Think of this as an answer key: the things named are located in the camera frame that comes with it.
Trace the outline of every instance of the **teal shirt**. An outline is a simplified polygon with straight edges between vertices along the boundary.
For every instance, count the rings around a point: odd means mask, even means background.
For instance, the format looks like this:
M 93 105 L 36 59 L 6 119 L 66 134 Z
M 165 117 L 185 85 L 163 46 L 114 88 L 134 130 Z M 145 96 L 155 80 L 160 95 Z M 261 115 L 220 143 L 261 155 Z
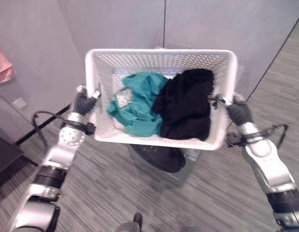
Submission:
M 132 91 L 132 102 L 119 108 L 115 96 L 107 112 L 131 134 L 141 137 L 159 134 L 162 118 L 151 107 L 168 79 L 159 73 L 140 72 L 123 78 L 122 82 Z

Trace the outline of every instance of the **robotic arm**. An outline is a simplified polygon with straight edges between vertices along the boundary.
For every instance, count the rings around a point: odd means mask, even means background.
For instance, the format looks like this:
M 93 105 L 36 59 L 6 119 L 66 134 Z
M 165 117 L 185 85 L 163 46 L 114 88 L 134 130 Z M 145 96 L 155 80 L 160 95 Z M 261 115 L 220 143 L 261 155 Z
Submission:
M 86 97 L 84 86 L 77 88 L 73 111 L 59 132 L 56 145 L 51 147 L 40 165 L 33 183 L 29 185 L 19 209 L 12 218 L 12 232 L 52 232 L 56 228 L 60 208 L 55 202 L 72 165 L 77 149 L 85 135 L 95 127 L 87 123 L 85 115 L 94 107 L 100 93 Z
M 241 134 L 242 155 L 268 198 L 273 216 L 284 229 L 299 228 L 299 191 L 285 164 L 278 157 L 277 147 L 264 138 L 254 124 L 252 113 L 244 101 L 229 102 L 219 96 Z

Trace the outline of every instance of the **shoe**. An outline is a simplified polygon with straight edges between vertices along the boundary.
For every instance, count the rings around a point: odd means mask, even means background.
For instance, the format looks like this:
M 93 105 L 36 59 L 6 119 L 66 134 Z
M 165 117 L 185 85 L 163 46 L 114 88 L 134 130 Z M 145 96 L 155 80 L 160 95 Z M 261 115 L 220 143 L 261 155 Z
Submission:
M 140 227 L 140 232 L 141 232 L 141 227 L 142 227 L 142 214 L 136 213 L 134 216 L 134 222 L 138 223 Z

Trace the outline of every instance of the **pink cloth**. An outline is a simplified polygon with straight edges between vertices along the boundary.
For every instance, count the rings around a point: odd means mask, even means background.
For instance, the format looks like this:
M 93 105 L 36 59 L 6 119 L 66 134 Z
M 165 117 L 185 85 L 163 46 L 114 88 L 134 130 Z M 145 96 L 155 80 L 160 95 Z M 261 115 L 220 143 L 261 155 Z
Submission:
M 10 80 L 16 72 L 12 68 L 12 64 L 7 60 L 0 51 L 0 84 Z

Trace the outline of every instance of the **laundry basket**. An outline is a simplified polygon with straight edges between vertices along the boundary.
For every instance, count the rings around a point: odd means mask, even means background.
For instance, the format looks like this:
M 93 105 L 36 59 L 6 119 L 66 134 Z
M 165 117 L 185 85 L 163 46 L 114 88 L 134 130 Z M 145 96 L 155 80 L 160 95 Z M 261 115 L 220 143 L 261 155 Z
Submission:
M 237 57 L 228 50 L 183 50 L 183 49 L 92 49 L 85 59 L 88 95 L 97 89 L 101 96 L 90 121 L 97 127 L 95 139 L 103 142 L 157 145 L 201 150 L 218 149 L 224 141 L 228 117 L 223 106 L 211 108 L 211 126 L 208 138 L 171 140 L 158 135 L 137 137 L 118 130 L 116 120 L 106 108 L 114 99 L 114 93 L 124 86 L 122 78 L 139 72 L 157 72 L 167 78 L 188 69 L 204 68 L 214 73 L 213 94 L 233 98 Z

